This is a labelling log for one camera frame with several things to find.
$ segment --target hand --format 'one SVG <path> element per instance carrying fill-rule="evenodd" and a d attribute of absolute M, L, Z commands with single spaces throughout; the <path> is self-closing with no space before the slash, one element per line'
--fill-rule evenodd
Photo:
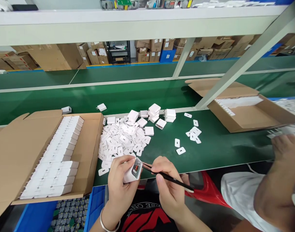
<path fill-rule="evenodd" d="M 130 155 L 115 158 L 108 176 L 109 201 L 102 212 L 105 227 L 114 230 L 122 216 L 129 209 L 137 191 L 139 181 L 123 184 L 125 172 L 135 163 Z"/>
<path fill-rule="evenodd" d="M 280 135 L 272 139 L 275 160 L 295 166 L 295 135 Z"/>
<path fill-rule="evenodd" d="M 182 182 L 177 169 L 167 157 L 158 156 L 151 168 L 153 172 L 164 172 Z M 185 205 L 184 188 L 178 184 L 167 181 L 162 175 L 156 175 L 159 190 L 159 201 L 165 213 L 173 220 L 179 220 L 187 209 Z"/>

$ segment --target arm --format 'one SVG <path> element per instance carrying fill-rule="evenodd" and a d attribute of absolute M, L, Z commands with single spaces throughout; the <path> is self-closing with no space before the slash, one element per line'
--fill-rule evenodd
<path fill-rule="evenodd" d="M 153 172 L 163 171 L 173 178 L 182 181 L 173 163 L 166 157 L 159 156 L 156 158 L 151 170 Z M 166 181 L 160 174 L 156 175 L 156 181 L 160 204 L 166 214 L 175 221 L 180 232 L 212 232 L 185 205 L 185 190 L 182 186 Z"/>
<path fill-rule="evenodd" d="M 123 184 L 125 172 L 135 163 L 133 156 L 126 155 L 115 158 L 108 176 L 109 201 L 102 211 L 102 222 L 107 230 L 115 230 L 122 216 L 130 207 L 137 191 L 139 180 Z M 91 232 L 105 232 L 100 224 L 100 217 L 90 230 Z"/>
<path fill-rule="evenodd" d="M 260 183 L 254 198 L 258 215 L 282 231 L 295 231 L 295 136 L 272 139 L 275 162 Z"/>

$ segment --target storage rack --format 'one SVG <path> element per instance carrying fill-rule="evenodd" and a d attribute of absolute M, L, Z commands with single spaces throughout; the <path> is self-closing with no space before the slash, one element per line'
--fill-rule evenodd
<path fill-rule="evenodd" d="M 187 38 L 170 80 L 179 79 L 195 37 L 261 34 L 197 105 L 179 108 L 177 112 L 206 109 L 213 99 L 288 33 L 295 33 L 295 1 L 289 6 L 0 13 L 0 46 Z"/>

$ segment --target white label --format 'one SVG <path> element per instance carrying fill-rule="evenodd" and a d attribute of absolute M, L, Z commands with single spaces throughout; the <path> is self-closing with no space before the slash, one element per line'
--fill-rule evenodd
<path fill-rule="evenodd" d="M 251 46 L 250 44 L 249 44 L 249 45 L 247 45 L 247 46 L 246 46 L 246 48 L 245 48 L 244 50 L 247 50 L 247 49 L 248 49 L 250 46 Z"/>

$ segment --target blue plastic bin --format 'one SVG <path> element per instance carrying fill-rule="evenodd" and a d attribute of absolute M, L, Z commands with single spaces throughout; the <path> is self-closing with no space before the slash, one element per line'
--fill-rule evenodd
<path fill-rule="evenodd" d="M 105 186 L 93 187 L 85 221 L 84 232 L 96 222 L 104 207 Z M 57 201 L 27 204 L 14 232 L 47 232 L 53 218 Z"/>
<path fill-rule="evenodd" d="M 174 50 L 162 50 L 160 54 L 159 62 L 172 62 L 174 55 L 176 54 L 176 49 Z"/>

